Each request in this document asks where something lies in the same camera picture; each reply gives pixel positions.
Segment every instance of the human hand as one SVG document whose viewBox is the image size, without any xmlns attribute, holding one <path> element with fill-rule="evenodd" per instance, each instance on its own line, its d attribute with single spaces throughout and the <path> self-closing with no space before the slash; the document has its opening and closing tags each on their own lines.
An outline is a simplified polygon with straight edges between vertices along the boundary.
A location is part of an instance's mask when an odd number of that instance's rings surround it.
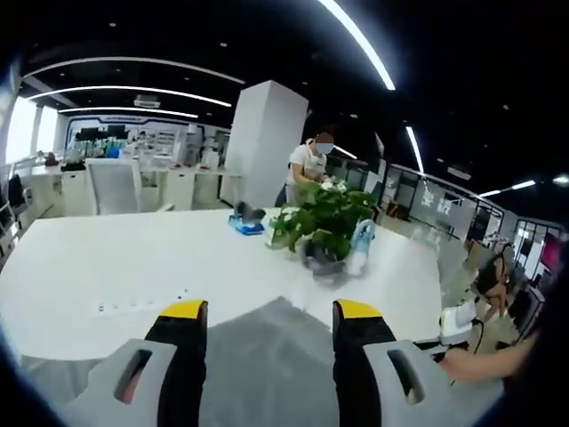
<svg viewBox="0 0 569 427">
<path fill-rule="evenodd" d="M 450 349 L 438 365 L 446 371 L 451 380 L 478 381 L 480 374 L 480 356 L 463 349 Z"/>
</svg>

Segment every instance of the green leaves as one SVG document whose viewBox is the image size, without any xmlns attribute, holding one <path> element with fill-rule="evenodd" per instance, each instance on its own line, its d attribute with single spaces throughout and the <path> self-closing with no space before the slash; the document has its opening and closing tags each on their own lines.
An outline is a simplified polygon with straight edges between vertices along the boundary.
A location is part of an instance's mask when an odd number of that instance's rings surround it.
<svg viewBox="0 0 569 427">
<path fill-rule="evenodd" d="M 271 222 L 277 239 L 295 252 L 302 236 L 311 236 L 330 258 L 341 261 L 349 254 L 357 224 L 373 216 L 373 197 L 361 191 L 322 189 L 315 182 L 299 186 L 304 203 L 298 210 L 285 206 Z"/>
</svg>

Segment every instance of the white chair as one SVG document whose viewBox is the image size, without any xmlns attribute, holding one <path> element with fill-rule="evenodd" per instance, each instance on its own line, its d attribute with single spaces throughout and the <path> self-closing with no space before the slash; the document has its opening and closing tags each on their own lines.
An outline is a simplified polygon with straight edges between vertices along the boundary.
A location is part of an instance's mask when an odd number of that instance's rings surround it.
<svg viewBox="0 0 569 427">
<path fill-rule="evenodd" d="M 91 189 L 93 214 L 136 214 L 144 212 L 139 162 L 131 159 L 88 158 L 87 180 Z M 173 205 L 158 211 L 171 211 Z"/>
</svg>

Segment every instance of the white shirt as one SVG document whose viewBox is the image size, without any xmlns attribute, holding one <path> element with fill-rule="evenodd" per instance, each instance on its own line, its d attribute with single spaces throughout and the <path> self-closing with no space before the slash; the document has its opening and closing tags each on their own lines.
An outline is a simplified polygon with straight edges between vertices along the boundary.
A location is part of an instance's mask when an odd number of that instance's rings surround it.
<svg viewBox="0 0 569 427">
<path fill-rule="evenodd" d="M 312 154 L 312 150 L 309 147 L 311 141 L 312 140 L 308 140 L 306 144 L 299 145 L 289 157 L 291 167 L 289 167 L 286 177 L 287 184 L 296 183 L 292 164 L 301 165 L 304 176 L 311 180 L 326 172 L 326 155 L 320 154 L 315 156 Z"/>
</svg>

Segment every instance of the glass wall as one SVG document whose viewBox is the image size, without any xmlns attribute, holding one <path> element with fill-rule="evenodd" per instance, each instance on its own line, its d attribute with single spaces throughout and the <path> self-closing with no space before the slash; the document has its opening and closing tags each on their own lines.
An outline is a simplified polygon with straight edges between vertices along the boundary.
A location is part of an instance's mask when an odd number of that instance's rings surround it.
<svg viewBox="0 0 569 427">
<path fill-rule="evenodd" d="M 36 104 L 25 98 L 18 97 L 12 120 L 8 129 L 8 142 L 6 144 L 6 163 L 11 163 L 29 156 L 34 131 L 34 118 L 36 117 Z"/>
<path fill-rule="evenodd" d="M 37 133 L 37 151 L 44 153 L 53 151 L 55 142 L 55 126 L 57 124 L 57 110 L 49 107 L 42 109 L 42 117 L 39 122 L 39 131 Z"/>
<path fill-rule="evenodd" d="M 514 238 L 514 250 L 516 260 L 525 269 L 525 275 L 535 279 L 543 275 L 547 267 L 541 262 L 546 236 L 550 234 L 554 238 L 561 235 L 561 226 L 544 224 L 533 221 L 518 221 L 516 236 Z"/>
<path fill-rule="evenodd" d="M 480 237 L 499 232 L 503 212 L 478 199 L 474 194 L 453 186 L 450 182 L 435 181 L 401 166 L 392 165 L 387 172 L 381 207 L 406 221 L 423 222 L 465 241 L 478 213 L 484 210 L 489 217 L 483 224 Z"/>
<path fill-rule="evenodd" d="M 328 156 L 326 162 L 326 175 L 339 180 L 344 180 L 351 189 L 363 190 L 367 174 L 368 169 L 365 162 Z"/>
</svg>

